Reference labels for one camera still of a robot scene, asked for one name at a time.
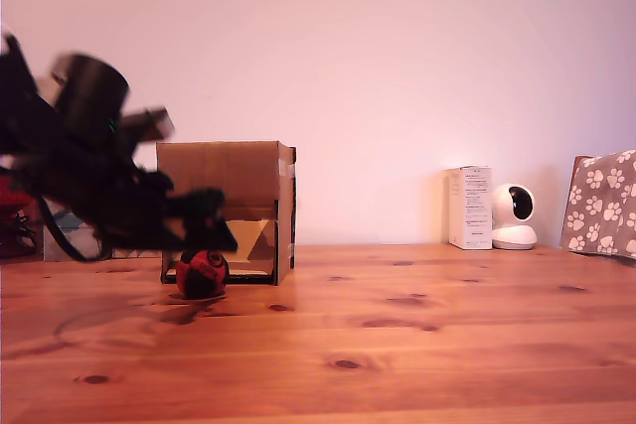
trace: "security camera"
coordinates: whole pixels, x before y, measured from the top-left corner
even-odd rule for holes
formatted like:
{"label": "security camera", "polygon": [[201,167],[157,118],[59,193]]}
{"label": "security camera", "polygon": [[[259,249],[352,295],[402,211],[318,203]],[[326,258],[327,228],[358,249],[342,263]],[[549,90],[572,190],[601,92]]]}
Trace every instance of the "security camera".
{"label": "security camera", "polygon": [[493,247],[528,250],[537,235],[526,224],[535,213],[533,193],[519,184],[503,184],[493,192]]}

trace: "ball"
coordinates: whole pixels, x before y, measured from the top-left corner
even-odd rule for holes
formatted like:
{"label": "ball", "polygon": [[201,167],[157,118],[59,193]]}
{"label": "ball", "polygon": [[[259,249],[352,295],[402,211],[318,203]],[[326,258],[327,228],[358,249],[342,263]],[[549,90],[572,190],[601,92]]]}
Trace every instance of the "ball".
{"label": "ball", "polygon": [[213,250],[186,250],[177,262],[177,287],[189,300],[223,295],[230,278],[226,259]]}

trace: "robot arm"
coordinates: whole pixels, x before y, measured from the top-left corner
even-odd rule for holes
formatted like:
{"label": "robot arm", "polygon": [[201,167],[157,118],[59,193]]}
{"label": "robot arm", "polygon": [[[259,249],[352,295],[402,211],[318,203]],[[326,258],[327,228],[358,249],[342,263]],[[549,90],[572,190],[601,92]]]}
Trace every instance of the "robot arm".
{"label": "robot arm", "polygon": [[[8,50],[0,56],[0,155],[13,157],[3,174],[36,199],[45,225],[70,258],[100,260],[111,248],[237,250],[222,215],[222,191],[169,196],[170,178],[135,166],[132,155],[139,143],[171,132],[165,108],[121,116],[125,78],[80,54],[55,63],[52,77],[59,93],[50,104],[40,95],[17,39],[3,37]],[[75,250],[45,199],[91,225],[104,253],[86,258]],[[175,220],[184,232],[172,230]]]}

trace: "paw print pattern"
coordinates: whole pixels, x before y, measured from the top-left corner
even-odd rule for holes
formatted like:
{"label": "paw print pattern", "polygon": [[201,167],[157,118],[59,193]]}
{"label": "paw print pattern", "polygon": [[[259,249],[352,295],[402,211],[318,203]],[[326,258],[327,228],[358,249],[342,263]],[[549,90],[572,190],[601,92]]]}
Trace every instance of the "paw print pattern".
{"label": "paw print pattern", "polygon": [[618,156],[618,162],[623,164],[625,161],[629,161],[629,158],[631,158],[634,153],[636,153],[636,149],[630,149],[629,151],[622,152],[620,156]]}
{"label": "paw print pattern", "polygon": [[587,179],[585,180],[592,189],[600,188],[600,182],[603,180],[603,173],[598,169],[596,171],[589,171],[587,173]]}
{"label": "paw print pattern", "polygon": [[582,250],[585,246],[585,240],[583,240],[583,236],[580,235],[578,237],[573,237],[569,244],[567,245],[570,250]]}
{"label": "paw print pattern", "polygon": [[585,206],[585,210],[589,211],[590,215],[596,215],[603,210],[603,200],[597,196],[592,196],[586,202],[587,206]]}
{"label": "paw print pattern", "polygon": [[636,188],[634,185],[627,185],[622,193],[620,193],[620,197],[623,198],[623,204],[627,202],[627,198],[636,196]]}
{"label": "paw print pattern", "polygon": [[578,188],[576,185],[572,186],[572,190],[569,192],[569,201],[572,203],[572,205],[574,206],[578,201],[580,201],[581,199],[583,199],[581,193],[581,189]]}
{"label": "paw print pattern", "polygon": [[625,182],[625,176],[623,176],[622,169],[612,168],[607,176],[607,184],[611,189],[620,189],[621,183]]}
{"label": "paw print pattern", "polygon": [[585,223],[583,220],[585,215],[582,212],[574,211],[571,215],[567,216],[567,226],[574,230],[581,230]]}
{"label": "paw print pattern", "polygon": [[636,232],[636,212],[630,212],[629,218],[627,219],[627,226],[632,227]]}
{"label": "paw print pattern", "polygon": [[589,168],[592,164],[600,159],[600,156],[596,156],[595,158],[587,158],[583,159],[583,166]]}
{"label": "paw print pattern", "polygon": [[614,237],[607,235],[601,238],[596,251],[599,253],[616,253],[618,250],[614,248]]}
{"label": "paw print pattern", "polygon": [[600,224],[597,222],[595,225],[589,227],[589,232],[586,237],[590,242],[595,242],[598,239],[598,231],[600,230]]}
{"label": "paw print pattern", "polygon": [[603,213],[603,218],[607,221],[618,220],[621,212],[623,212],[623,209],[620,208],[619,203],[609,203]]}
{"label": "paw print pattern", "polygon": [[636,257],[636,240],[630,240],[625,249],[632,254],[632,257]]}

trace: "wood grain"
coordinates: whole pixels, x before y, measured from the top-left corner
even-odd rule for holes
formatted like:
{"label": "wood grain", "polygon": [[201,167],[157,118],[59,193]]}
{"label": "wood grain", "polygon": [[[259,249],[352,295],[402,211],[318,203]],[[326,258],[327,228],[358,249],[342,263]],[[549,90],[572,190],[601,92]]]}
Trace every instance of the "wood grain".
{"label": "wood grain", "polygon": [[188,302],[158,259],[2,266],[2,422],[636,422],[636,269],[538,247],[299,247]]}

